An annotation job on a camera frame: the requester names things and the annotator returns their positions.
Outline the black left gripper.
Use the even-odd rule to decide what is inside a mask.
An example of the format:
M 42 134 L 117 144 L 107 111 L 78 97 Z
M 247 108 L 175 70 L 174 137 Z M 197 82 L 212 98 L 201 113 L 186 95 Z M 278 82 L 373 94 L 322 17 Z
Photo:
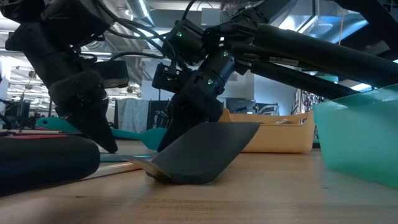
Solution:
M 21 51 L 49 90 L 59 116 L 110 153 L 118 151 L 106 118 L 104 78 L 67 44 L 50 37 L 39 23 L 21 24 L 6 40 Z

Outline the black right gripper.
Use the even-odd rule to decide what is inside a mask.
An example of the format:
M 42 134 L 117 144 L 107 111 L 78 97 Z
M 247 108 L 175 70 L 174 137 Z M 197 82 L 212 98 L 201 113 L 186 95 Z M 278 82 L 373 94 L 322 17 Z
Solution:
M 223 85 L 178 83 L 172 91 L 174 96 L 167 106 L 170 121 L 157 152 L 163 151 L 194 126 L 207 121 L 216 122 L 223 114 L 223 104 L 217 99 L 224 92 Z

